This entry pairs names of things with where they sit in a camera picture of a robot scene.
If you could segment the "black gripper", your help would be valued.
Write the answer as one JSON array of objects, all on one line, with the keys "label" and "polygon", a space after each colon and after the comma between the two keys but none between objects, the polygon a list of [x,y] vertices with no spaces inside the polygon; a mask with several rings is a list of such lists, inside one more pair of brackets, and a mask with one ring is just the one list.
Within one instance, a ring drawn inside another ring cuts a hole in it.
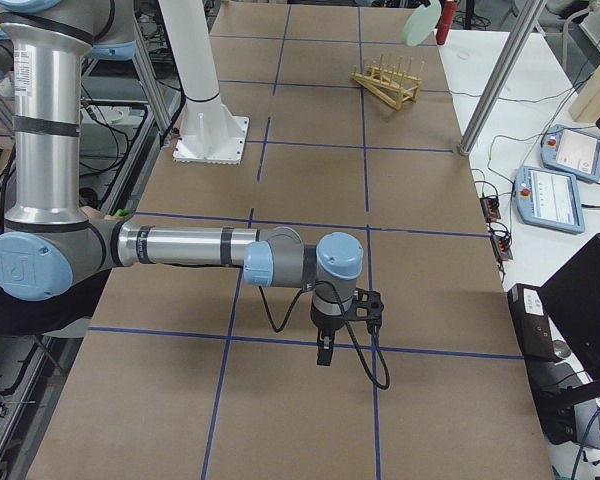
[{"label": "black gripper", "polygon": [[334,353],[333,344],[338,330],[345,326],[345,321],[340,316],[327,315],[316,307],[310,311],[311,321],[317,328],[317,365],[330,366]]}]

